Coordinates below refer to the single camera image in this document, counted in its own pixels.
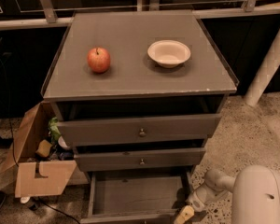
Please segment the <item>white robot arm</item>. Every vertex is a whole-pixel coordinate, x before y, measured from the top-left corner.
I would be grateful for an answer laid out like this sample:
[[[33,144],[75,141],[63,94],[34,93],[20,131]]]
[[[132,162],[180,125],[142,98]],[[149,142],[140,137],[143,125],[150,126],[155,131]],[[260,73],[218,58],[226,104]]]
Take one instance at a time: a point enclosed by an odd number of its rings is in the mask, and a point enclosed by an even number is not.
[[[280,224],[280,174],[267,167],[252,165],[236,177],[212,169],[204,182],[187,198],[174,224],[186,224],[196,213],[232,194],[232,224]]]

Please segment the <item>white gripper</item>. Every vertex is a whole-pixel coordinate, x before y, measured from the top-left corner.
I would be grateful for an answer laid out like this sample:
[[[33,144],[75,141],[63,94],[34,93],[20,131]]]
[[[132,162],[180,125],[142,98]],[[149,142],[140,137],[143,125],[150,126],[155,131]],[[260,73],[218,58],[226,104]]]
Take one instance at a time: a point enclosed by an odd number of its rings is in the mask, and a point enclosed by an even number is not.
[[[194,210],[202,212],[210,203],[226,198],[228,193],[227,190],[215,189],[209,187],[206,183],[202,183],[188,196],[186,200],[187,205],[179,211],[174,224],[185,224],[194,216]]]

